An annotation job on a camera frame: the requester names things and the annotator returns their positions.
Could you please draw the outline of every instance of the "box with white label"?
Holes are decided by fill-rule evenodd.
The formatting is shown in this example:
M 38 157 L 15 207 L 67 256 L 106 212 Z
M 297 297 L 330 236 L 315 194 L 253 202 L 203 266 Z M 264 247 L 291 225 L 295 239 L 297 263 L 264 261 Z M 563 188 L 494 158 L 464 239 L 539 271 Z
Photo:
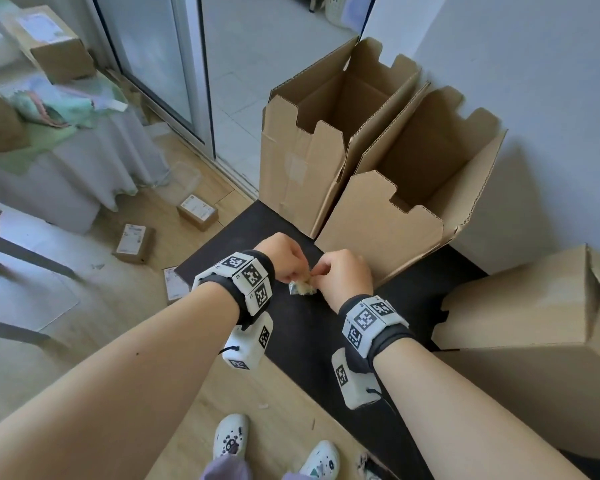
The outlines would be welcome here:
M 9 13 L 2 25 L 51 83 L 64 84 L 96 74 L 82 40 L 48 6 Z
M 154 234 L 153 227 L 125 224 L 113 256 L 120 261 L 144 264 L 151 252 Z
M 170 305 L 180 298 L 184 298 L 191 291 L 191 287 L 176 273 L 178 266 L 162 270 L 164 273 L 164 286 L 167 288 L 167 303 Z
M 178 206 L 178 212 L 202 231 L 209 229 L 209 226 L 218 220 L 217 209 L 195 195 L 184 199 Z

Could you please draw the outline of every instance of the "black cable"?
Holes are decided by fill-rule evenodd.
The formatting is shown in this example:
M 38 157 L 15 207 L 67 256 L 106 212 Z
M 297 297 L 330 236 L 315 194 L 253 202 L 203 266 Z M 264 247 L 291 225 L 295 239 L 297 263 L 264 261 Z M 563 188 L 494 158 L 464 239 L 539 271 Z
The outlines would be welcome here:
M 218 355 L 222 354 L 222 352 L 227 352 L 227 350 L 235 350 L 236 352 L 238 352 L 238 350 L 240 350 L 240 346 L 232 345 L 230 347 L 225 347 L 224 349 L 220 350 L 220 352 L 218 352 Z
M 398 411 L 396 411 L 395 409 L 393 409 L 393 406 L 391 405 L 391 403 L 389 402 L 389 400 L 380 392 L 377 391 L 376 389 L 372 389 L 371 387 L 367 387 L 367 392 L 369 394 L 377 394 L 380 396 L 380 399 L 382 399 L 387 406 L 389 406 L 391 408 L 391 411 L 393 411 L 393 414 L 395 414 L 396 416 L 400 416 L 400 414 L 398 414 Z

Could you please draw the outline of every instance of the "shoe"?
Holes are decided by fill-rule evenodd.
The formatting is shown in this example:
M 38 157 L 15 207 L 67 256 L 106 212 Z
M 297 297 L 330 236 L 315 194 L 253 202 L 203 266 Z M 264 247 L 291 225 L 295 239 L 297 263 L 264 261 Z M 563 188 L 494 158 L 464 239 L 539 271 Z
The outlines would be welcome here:
M 309 453 L 298 473 L 314 478 L 334 480 L 340 471 L 340 455 L 336 445 L 327 440 L 318 443 Z
M 249 418 L 244 414 L 229 414 L 216 428 L 214 460 L 226 454 L 244 458 L 248 437 Z

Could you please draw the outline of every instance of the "purple pants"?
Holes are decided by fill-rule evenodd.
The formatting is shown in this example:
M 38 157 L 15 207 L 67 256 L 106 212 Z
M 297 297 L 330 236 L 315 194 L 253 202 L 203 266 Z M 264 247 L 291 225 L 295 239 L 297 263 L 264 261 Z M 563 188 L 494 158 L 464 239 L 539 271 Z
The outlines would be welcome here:
M 282 480 L 309 479 L 312 477 L 299 473 L 286 473 L 282 477 Z M 222 455 L 207 465 L 200 480 L 251 480 L 251 469 L 247 462 L 237 455 Z

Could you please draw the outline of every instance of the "person's right hand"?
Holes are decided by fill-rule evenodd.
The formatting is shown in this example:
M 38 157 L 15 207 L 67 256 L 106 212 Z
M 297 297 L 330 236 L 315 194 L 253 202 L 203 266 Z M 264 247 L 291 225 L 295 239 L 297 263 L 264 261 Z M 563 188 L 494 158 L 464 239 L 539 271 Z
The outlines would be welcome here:
M 336 313 L 349 298 L 374 293 L 371 270 L 365 259 L 348 249 L 324 254 L 311 270 L 311 276 L 311 286 L 321 291 Z

